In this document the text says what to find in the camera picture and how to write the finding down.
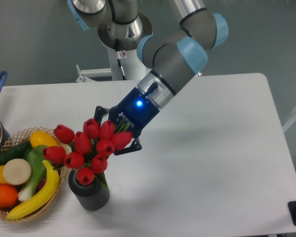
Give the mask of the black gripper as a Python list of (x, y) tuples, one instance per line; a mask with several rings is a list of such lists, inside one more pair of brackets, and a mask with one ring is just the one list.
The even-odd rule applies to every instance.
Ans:
[(127, 131), (132, 132), (134, 140), (129, 147), (115, 150), (114, 155), (118, 156), (142, 149), (139, 136), (143, 128), (158, 113), (159, 109), (148, 99), (144, 98), (137, 88), (133, 88), (118, 105), (111, 109), (97, 106), (93, 119), (99, 125), (102, 124), (103, 118), (111, 120), (115, 125), (118, 125), (122, 119), (125, 119), (126, 123), (130, 123)]

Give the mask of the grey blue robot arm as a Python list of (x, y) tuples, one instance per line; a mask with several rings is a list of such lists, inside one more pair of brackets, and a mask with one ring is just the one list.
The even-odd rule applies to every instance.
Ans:
[(210, 14), (201, 0), (171, 2), (180, 28), (168, 37), (153, 34), (150, 21), (136, 0), (70, 0), (72, 15), (84, 30), (97, 28), (107, 48), (113, 80), (135, 80), (138, 85), (115, 107), (97, 107), (94, 118), (108, 116), (117, 127), (129, 124), (132, 144), (115, 155), (142, 148), (143, 128), (207, 64), (207, 50), (226, 41), (228, 25), (220, 14)]

